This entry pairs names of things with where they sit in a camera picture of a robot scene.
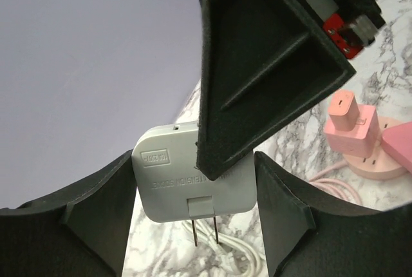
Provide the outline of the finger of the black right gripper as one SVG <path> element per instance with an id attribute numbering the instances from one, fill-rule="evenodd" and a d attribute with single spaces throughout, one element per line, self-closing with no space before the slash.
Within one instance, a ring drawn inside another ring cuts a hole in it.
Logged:
<path id="1" fill-rule="evenodd" d="M 216 180 L 355 75 L 303 0 L 199 0 L 198 169 Z"/>

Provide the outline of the small pink charger adapter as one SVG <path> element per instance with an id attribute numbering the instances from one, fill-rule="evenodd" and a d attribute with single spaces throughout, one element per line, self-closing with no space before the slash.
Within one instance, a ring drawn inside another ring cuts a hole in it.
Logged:
<path id="1" fill-rule="evenodd" d="M 360 115 L 354 92 L 336 91 L 332 95 L 328 113 L 336 130 L 351 131 Z"/>

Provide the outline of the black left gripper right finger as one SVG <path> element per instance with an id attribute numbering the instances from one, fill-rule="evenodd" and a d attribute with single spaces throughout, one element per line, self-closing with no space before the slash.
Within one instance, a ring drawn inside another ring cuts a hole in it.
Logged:
<path id="1" fill-rule="evenodd" d="M 270 276 L 410 276 L 411 206 L 338 199 L 256 152 L 257 205 Z"/>

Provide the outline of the pink triangular power strip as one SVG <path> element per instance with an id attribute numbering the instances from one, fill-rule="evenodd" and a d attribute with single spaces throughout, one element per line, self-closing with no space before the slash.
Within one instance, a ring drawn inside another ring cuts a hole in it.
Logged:
<path id="1" fill-rule="evenodd" d="M 382 132 L 381 147 L 397 163 L 411 173 L 412 156 L 411 122 L 385 129 Z"/>

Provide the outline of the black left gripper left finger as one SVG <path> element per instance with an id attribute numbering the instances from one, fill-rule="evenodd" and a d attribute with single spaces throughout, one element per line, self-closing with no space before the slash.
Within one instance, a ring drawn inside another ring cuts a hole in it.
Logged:
<path id="1" fill-rule="evenodd" d="M 1 209 L 1 276 L 121 276 L 136 198 L 131 152 L 15 209 Z"/>

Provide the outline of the white usb charger plug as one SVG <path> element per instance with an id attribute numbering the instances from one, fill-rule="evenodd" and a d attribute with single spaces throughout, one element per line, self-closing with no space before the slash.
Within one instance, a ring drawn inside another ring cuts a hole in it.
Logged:
<path id="1" fill-rule="evenodd" d="M 131 155 L 147 217 L 158 223 L 188 220 L 195 242 L 200 220 L 245 213 L 257 202 L 253 154 L 210 180 L 196 166 L 197 139 L 196 121 L 157 126 L 138 139 Z"/>

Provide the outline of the round pink power strip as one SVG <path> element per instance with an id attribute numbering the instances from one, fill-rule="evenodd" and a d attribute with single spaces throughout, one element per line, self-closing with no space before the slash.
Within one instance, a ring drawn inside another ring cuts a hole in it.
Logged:
<path id="1" fill-rule="evenodd" d="M 374 118 L 364 137 L 344 141 L 343 157 L 349 168 L 360 177 L 371 180 L 391 180 L 407 173 L 394 158 L 382 148 L 382 132 L 397 127 L 401 121 L 389 117 Z"/>

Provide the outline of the pink cube socket adapter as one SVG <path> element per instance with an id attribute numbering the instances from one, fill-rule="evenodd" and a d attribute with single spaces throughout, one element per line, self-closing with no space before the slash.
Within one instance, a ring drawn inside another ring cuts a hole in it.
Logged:
<path id="1" fill-rule="evenodd" d="M 324 134 L 333 151 L 344 155 L 369 158 L 380 136 L 376 107 L 359 105 L 360 115 L 351 131 L 338 130 L 331 119 L 326 121 Z"/>

